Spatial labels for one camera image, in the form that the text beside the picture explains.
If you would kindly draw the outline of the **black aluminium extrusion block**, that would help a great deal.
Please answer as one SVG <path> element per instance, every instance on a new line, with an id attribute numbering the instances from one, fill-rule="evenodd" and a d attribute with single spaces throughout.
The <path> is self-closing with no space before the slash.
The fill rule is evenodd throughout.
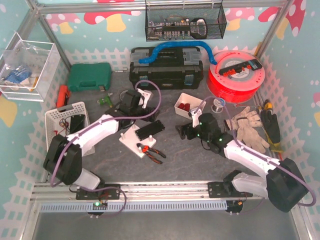
<path id="1" fill-rule="evenodd" d="M 140 141 L 143 141 L 149 136 L 154 136 L 155 134 L 162 132 L 164 129 L 165 126 L 163 123 L 160 120 L 157 120 L 136 130 L 135 134 Z"/>

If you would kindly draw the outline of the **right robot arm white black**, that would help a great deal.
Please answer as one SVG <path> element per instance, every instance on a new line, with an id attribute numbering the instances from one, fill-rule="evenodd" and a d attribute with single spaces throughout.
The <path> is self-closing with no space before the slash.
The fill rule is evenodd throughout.
<path id="1" fill-rule="evenodd" d="M 300 204 L 309 193 L 293 160 L 278 160 L 245 146 L 233 135 L 222 132 L 211 113 L 203 113 L 194 122 L 175 128 L 181 139 L 199 138 L 202 144 L 207 144 L 206 150 L 235 161 L 255 173 L 248 175 L 233 171 L 224 179 L 226 192 L 236 190 L 267 198 L 284 213 Z"/>

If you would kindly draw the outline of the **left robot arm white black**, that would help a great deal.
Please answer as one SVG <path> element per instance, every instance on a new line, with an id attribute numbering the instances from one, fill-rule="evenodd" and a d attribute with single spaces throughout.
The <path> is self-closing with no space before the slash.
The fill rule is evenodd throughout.
<path id="1" fill-rule="evenodd" d="M 116 108 L 110 109 L 87 127 L 62 136 L 56 135 L 48 148 L 43 167 L 55 180 L 65 185 L 76 185 L 88 192 L 105 190 L 102 179 L 83 168 L 82 157 L 101 140 L 129 127 L 134 120 L 153 121 L 157 107 L 148 106 L 152 93 L 148 90 L 129 89 Z"/>

